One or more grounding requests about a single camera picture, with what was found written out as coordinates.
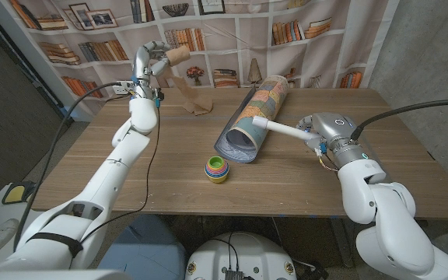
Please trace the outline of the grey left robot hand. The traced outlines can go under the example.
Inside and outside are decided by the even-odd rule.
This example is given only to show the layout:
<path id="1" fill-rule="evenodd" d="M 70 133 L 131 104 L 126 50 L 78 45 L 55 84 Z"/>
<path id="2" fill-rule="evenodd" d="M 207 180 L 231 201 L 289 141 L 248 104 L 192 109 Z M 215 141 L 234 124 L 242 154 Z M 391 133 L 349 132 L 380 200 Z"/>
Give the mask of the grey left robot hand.
<path id="1" fill-rule="evenodd" d="M 143 98 L 152 99 L 151 77 L 162 75 L 170 66 L 166 52 L 170 45 L 162 41 L 151 41 L 141 46 L 135 54 L 132 67 L 134 91 Z"/>

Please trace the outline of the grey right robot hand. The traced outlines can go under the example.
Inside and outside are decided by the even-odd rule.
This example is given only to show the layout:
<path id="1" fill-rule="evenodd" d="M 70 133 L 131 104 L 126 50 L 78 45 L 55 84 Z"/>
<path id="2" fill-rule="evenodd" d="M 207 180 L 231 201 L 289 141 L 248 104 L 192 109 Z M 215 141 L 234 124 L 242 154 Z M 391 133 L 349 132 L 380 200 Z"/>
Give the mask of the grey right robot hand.
<path id="1" fill-rule="evenodd" d="M 306 145 L 313 151 L 317 149 L 323 152 L 329 149 L 338 167 L 369 158 L 362 147 L 351 140 L 355 124 L 349 117 L 335 113 L 315 113 L 301 119 L 296 128 L 318 134 L 319 138 L 306 141 Z"/>

